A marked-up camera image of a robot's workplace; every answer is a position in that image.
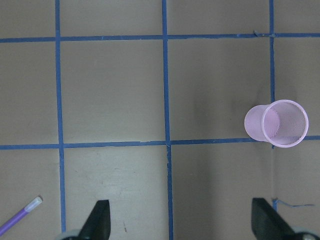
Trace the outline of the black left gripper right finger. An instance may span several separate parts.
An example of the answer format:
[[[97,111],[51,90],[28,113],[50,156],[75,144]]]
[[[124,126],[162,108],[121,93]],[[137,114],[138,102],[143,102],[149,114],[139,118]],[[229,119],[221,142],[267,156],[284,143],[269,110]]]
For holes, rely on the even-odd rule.
[[[252,199],[251,230],[257,240],[300,239],[300,235],[294,232],[264,198]]]

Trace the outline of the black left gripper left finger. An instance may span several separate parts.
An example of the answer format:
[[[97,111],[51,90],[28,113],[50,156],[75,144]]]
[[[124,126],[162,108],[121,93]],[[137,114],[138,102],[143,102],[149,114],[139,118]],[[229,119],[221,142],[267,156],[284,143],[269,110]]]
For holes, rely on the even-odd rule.
[[[108,240],[111,235],[109,200],[98,200],[80,230],[79,240]]]

